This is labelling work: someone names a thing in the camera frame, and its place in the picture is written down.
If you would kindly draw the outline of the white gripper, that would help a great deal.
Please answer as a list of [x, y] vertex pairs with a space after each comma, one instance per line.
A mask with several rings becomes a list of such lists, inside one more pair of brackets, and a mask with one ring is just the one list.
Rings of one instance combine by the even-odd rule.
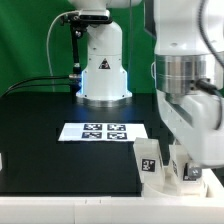
[[219, 88], [196, 61], [154, 61], [151, 73], [160, 117], [195, 162], [187, 163], [187, 176], [199, 179], [201, 167], [224, 167], [224, 99]]

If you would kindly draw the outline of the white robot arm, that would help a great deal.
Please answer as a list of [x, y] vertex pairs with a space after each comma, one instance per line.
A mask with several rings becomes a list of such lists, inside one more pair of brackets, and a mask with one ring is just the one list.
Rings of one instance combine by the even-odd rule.
[[113, 8], [146, 1], [155, 45], [130, 42], [130, 64], [153, 56], [160, 118], [201, 168], [224, 166], [224, 0], [68, 0], [71, 21], [87, 27], [87, 65], [78, 98], [109, 105], [131, 97], [123, 34]]

